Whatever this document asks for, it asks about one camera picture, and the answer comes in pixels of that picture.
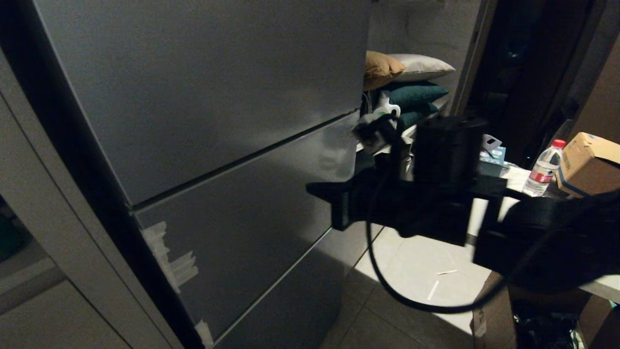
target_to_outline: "cardboard box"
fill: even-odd
[[[620,145],[578,133],[562,152],[556,179],[558,188],[575,197],[620,188]]]
[[[485,294],[501,276],[493,272],[480,291]],[[586,349],[620,349],[620,319],[606,299],[574,289],[554,295],[536,294],[510,286],[473,312],[475,349],[517,349],[512,301],[527,300],[536,306],[579,315],[577,331]]]

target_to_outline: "wall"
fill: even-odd
[[[620,143],[620,35],[585,103],[569,139],[588,132]]]
[[[444,60],[456,71],[433,82],[449,89],[453,96],[480,4],[481,0],[429,0],[390,6],[388,0],[379,0],[371,8],[368,49]]]

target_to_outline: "white table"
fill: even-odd
[[[511,167],[508,172],[502,175],[502,178],[508,180],[508,188],[521,191],[525,185],[525,181],[528,179],[529,171],[518,167]],[[502,220],[512,205],[516,204],[519,200],[511,197],[506,197],[502,201],[502,207],[499,213],[499,220]],[[471,215],[469,216],[469,226],[467,227],[467,234],[477,236],[478,230],[482,225],[482,219],[484,218],[484,212],[487,208],[487,201],[483,199],[474,199],[474,203],[471,209]],[[609,299],[615,303],[620,304],[620,275],[607,275],[596,281],[584,284],[579,287],[584,291],[588,291],[592,294],[596,294],[599,297]]]

